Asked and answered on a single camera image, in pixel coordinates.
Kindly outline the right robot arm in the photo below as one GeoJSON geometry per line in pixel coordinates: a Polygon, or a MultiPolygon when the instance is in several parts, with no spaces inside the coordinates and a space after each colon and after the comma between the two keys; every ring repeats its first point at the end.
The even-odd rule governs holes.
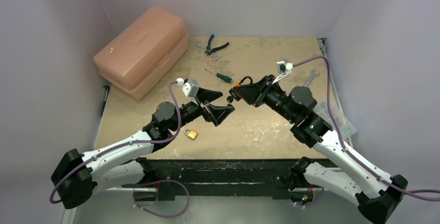
{"type": "Polygon", "coordinates": [[[314,112],[317,101],[309,88],[296,86],[286,94],[274,79],[274,75],[269,75],[256,83],[238,83],[230,89],[228,100],[244,100],[254,107],[267,105],[293,124],[290,131],[300,143],[340,169],[335,172],[302,157],[283,180],[292,189],[305,184],[321,186],[353,203],[370,222],[386,223],[403,198],[401,190],[408,185],[406,178],[381,170],[341,141],[332,125],[314,112]]]}

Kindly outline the orange padlock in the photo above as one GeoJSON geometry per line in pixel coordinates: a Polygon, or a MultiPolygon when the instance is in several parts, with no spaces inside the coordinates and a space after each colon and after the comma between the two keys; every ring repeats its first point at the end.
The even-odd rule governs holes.
{"type": "Polygon", "coordinates": [[[238,83],[235,84],[235,87],[239,87],[242,85],[248,85],[253,83],[253,78],[251,76],[244,76],[238,83]]]}

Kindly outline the black head key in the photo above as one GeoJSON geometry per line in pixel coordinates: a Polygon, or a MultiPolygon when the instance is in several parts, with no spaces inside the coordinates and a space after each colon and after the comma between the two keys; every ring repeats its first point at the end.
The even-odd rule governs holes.
{"type": "Polygon", "coordinates": [[[234,100],[235,100],[235,98],[233,97],[233,96],[228,96],[227,98],[226,98],[226,100],[227,100],[227,102],[228,103],[232,103],[234,100]]]}

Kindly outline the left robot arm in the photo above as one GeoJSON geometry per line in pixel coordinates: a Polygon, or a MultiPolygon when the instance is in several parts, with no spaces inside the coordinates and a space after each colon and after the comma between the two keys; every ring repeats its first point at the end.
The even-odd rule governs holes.
{"type": "Polygon", "coordinates": [[[177,138],[184,125],[199,117],[218,126],[235,109],[231,104],[212,104],[223,95],[221,92],[182,88],[190,99],[188,103],[179,105],[170,90],[172,101],[160,103],[151,121],[129,137],[92,151],[67,151],[50,176],[54,188],[49,202],[72,209],[108,188],[137,183],[149,187],[155,173],[141,165],[138,157],[165,148],[177,138]]]}

